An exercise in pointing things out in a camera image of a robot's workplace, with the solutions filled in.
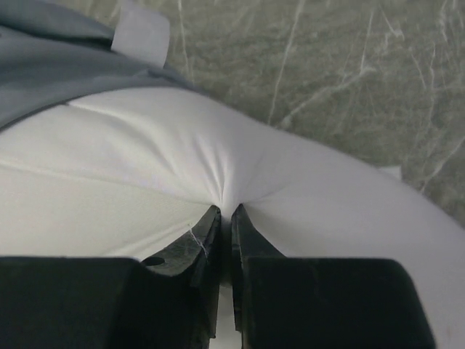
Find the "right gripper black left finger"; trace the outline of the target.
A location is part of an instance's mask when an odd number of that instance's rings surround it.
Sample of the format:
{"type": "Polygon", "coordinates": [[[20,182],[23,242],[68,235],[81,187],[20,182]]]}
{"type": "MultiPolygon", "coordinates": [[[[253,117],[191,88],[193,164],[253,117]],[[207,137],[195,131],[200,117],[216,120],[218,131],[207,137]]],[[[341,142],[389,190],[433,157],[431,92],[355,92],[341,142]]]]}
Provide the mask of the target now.
{"type": "Polygon", "coordinates": [[[161,251],[2,257],[3,348],[207,348],[216,335],[221,214],[161,251]]]}

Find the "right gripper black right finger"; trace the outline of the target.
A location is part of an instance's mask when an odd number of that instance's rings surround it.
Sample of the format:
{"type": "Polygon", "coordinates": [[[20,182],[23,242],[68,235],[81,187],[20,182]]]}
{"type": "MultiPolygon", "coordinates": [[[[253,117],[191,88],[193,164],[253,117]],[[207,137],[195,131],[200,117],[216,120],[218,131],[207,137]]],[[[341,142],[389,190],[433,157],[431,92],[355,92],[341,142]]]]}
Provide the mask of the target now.
{"type": "Polygon", "coordinates": [[[286,257],[232,216],[235,328],[243,348],[434,348],[412,278],[383,258],[286,257]]]}

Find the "white pillow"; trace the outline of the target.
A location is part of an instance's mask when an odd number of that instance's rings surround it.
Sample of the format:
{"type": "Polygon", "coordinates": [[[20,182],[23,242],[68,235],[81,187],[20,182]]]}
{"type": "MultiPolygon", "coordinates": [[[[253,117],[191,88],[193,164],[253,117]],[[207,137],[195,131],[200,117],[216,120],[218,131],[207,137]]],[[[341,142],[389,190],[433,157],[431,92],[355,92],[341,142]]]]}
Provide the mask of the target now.
{"type": "Polygon", "coordinates": [[[3,255],[142,260],[244,205],[287,256],[388,257],[464,346],[464,229],[375,167],[174,88],[82,97],[1,132],[3,255]]]}

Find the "grey pillowcase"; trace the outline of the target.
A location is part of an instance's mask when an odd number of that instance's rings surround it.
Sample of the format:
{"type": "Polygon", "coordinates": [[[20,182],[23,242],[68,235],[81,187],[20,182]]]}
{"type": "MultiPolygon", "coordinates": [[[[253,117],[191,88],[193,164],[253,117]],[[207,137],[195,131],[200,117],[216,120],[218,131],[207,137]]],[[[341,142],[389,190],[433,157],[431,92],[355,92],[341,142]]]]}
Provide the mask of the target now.
{"type": "Polygon", "coordinates": [[[115,28],[48,1],[1,2],[1,128],[77,98],[137,87],[199,88],[165,63],[111,50],[115,28]]]}

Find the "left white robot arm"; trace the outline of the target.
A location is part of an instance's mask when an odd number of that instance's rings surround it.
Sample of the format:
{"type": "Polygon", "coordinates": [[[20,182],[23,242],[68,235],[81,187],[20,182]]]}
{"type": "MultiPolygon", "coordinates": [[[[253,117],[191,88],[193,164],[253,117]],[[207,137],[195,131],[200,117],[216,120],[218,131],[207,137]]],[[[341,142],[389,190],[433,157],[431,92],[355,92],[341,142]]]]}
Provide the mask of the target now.
{"type": "Polygon", "coordinates": [[[121,1],[111,50],[140,62],[164,67],[170,44],[170,22],[135,1],[121,1]]]}

